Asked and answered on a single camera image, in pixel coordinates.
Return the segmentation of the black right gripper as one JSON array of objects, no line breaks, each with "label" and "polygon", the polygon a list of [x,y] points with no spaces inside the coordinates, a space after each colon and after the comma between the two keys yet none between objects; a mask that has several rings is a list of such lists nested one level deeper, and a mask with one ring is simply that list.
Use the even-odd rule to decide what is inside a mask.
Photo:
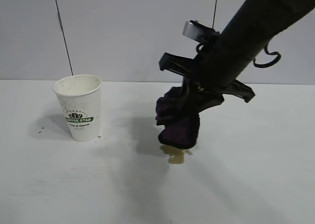
[{"label": "black right gripper", "polygon": [[159,60],[161,71],[167,70],[183,77],[180,95],[183,115],[191,114],[190,96],[197,96],[197,113],[221,105],[223,95],[239,97],[246,103],[255,96],[251,87],[236,79],[249,61],[236,60],[234,54],[216,48],[218,40],[219,36],[213,35],[200,42],[193,59],[164,53]]}]

